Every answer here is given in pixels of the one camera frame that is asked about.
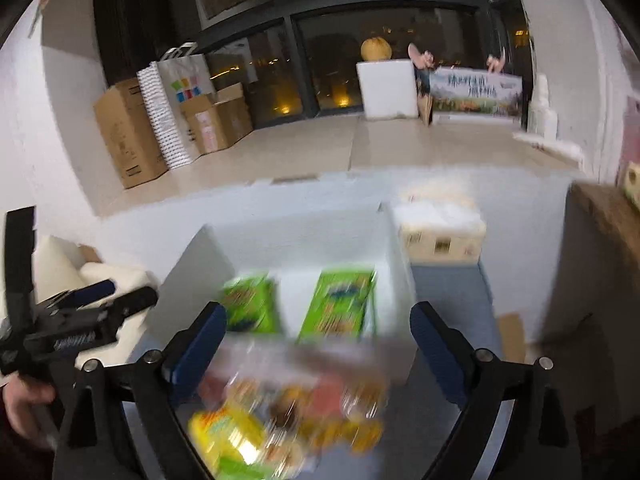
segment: shopping bag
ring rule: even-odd
[[[194,43],[185,43],[169,49],[160,61],[138,72],[146,111],[170,170],[200,156],[180,103],[196,95],[215,94],[204,56],[189,55],[194,48]]]

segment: package with label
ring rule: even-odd
[[[302,323],[300,339],[319,334],[359,335],[367,303],[372,301],[374,276],[372,269],[323,271]]]
[[[622,188],[631,203],[640,210],[640,164],[629,163]]]
[[[232,146],[253,129],[241,83],[191,98],[180,111],[203,155]]]
[[[223,287],[229,332],[277,333],[280,331],[273,305],[274,282],[267,276],[231,280]]]
[[[166,172],[137,78],[109,88],[95,102],[94,112],[124,187],[137,186]]]
[[[417,200],[394,206],[394,217],[412,264],[476,264],[486,224],[469,205]]]

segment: styrofoam cooler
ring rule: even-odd
[[[376,330],[366,326],[360,338],[334,336],[296,343],[320,272],[369,267],[376,272]],[[228,333],[214,365],[230,370],[260,355],[271,374],[296,374],[309,360],[365,370],[392,381],[409,375],[415,341],[409,312],[415,285],[386,208],[322,211],[224,226],[205,225],[189,243],[159,291],[145,323],[162,348],[188,327],[208,301],[220,300],[223,283],[268,272],[276,282],[275,304],[282,335]]]
[[[356,63],[367,119],[418,116],[414,64],[410,59]]]

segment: banner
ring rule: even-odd
[[[470,68],[438,68],[429,76],[434,112],[463,112],[517,118],[522,113],[522,78]]]

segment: blue gripper pad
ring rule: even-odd
[[[116,291],[116,285],[111,280],[102,280],[101,282],[94,283],[93,285],[88,285],[83,288],[78,288],[74,290],[71,294],[73,295],[73,303],[76,307],[85,306],[93,303],[94,301],[99,301],[102,298],[106,298],[110,296]]]
[[[167,377],[172,385],[170,401],[174,406],[193,395],[218,350],[226,332],[225,308],[217,303],[208,303],[184,332],[185,339],[191,342],[171,366]]]
[[[440,332],[418,305],[411,309],[409,326],[445,398],[462,409],[467,400],[465,375]]]

